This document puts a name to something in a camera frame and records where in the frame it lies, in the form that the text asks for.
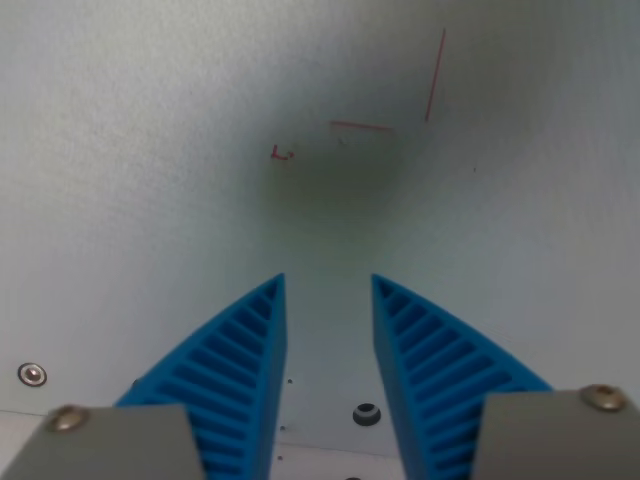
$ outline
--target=red pen mark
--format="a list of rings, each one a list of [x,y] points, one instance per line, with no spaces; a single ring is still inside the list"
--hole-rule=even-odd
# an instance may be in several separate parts
[[[289,152],[288,157],[278,155],[278,145],[274,145],[273,152],[271,153],[271,158],[277,158],[278,160],[289,160],[290,158],[293,158],[293,153]]]
[[[433,72],[433,82],[431,82],[431,93],[429,93],[429,103],[427,104],[427,114],[424,121],[429,121],[431,114],[431,105],[433,104],[433,96],[436,93],[436,82],[438,81],[438,73],[440,72],[440,60],[442,60],[442,49],[444,48],[444,40],[447,36],[447,29],[442,29],[442,38],[440,39],[440,48],[438,49],[438,59],[436,60],[436,70]]]
[[[380,125],[365,125],[364,123],[342,122],[339,120],[332,120],[329,124],[332,127],[362,128],[365,130],[376,130],[378,132],[393,132],[393,128]]]

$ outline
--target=red line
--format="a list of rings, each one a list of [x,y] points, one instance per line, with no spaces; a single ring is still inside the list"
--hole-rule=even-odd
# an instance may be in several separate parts
[[[429,115],[431,114],[431,105],[433,104],[433,96],[436,93],[436,82],[438,81],[438,73],[440,72],[440,61],[442,60],[442,50],[444,48],[444,39],[447,36],[447,29],[442,29],[442,38],[440,39],[440,48],[438,49],[438,60],[436,60],[436,71],[433,72],[433,82],[431,82],[431,93],[429,94],[429,103],[427,104],[427,114],[424,117],[424,121],[429,121]]]
[[[383,127],[380,125],[365,125],[364,123],[342,122],[339,120],[332,120],[329,123],[334,127],[364,128],[366,130],[377,130],[379,132],[393,131],[393,128],[391,127]]]

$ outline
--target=gray metal plate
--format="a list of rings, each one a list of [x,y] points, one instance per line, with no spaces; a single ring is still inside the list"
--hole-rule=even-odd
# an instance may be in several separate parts
[[[577,392],[492,395],[474,480],[636,480],[640,416],[586,405]]]
[[[33,433],[2,480],[199,480],[191,428],[178,405],[96,408],[76,430]]]

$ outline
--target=white wall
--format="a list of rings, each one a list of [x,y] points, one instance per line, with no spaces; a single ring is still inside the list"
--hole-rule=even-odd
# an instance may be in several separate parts
[[[372,272],[640,399],[640,2],[434,5],[1,1],[0,409],[111,404],[280,271],[280,442],[394,454]]]

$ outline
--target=screw head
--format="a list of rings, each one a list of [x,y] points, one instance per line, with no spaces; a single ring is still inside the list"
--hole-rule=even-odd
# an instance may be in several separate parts
[[[627,406],[627,397],[618,387],[589,385],[580,390],[580,398],[593,408],[603,412],[619,412]]]
[[[50,432],[70,432],[82,426],[89,419],[89,410],[76,405],[65,405],[55,410],[47,421]]]
[[[23,363],[18,367],[18,378],[29,387],[41,387],[47,382],[47,372],[37,363]]]

